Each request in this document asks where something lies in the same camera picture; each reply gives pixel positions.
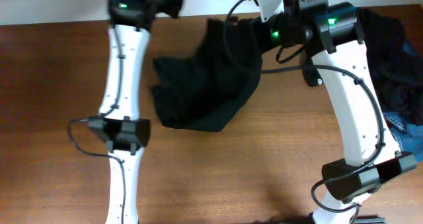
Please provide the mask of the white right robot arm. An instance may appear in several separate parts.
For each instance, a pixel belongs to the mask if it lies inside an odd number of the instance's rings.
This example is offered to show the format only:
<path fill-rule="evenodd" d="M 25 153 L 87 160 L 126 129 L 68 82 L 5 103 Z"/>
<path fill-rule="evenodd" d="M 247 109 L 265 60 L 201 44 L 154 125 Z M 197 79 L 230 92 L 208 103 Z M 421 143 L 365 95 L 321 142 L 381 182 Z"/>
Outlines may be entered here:
<path fill-rule="evenodd" d="M 416 157 L 402 151 L 389 131 L 371 80 L 364 32 L 349 2 L 255 0 L 261 21 L 255 28 L 260 49 L 301 44 L 311 60 L 302 70 L 323 80 L 336 114 L 344 156 L 322 167 L 308 223 L 362 223 L 362 203 L 382 185 L 414 170 Z"/>

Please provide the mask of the black pants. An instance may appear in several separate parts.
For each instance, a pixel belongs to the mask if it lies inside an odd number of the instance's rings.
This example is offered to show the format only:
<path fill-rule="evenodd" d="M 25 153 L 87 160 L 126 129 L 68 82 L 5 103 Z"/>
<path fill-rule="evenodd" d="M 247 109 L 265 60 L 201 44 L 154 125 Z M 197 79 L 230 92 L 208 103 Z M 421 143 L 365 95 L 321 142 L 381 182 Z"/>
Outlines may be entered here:
<path fill-rule="evenodd" d="M 229 51 L 223 44 L 227 30 Z M 208 19 L 191 57 L 156 57 L 159 84 L 151 88 L 155 111 L 168 128 L 219 132 L 245 105 L 260 81 L 262 56 L 248 19 Z"/>

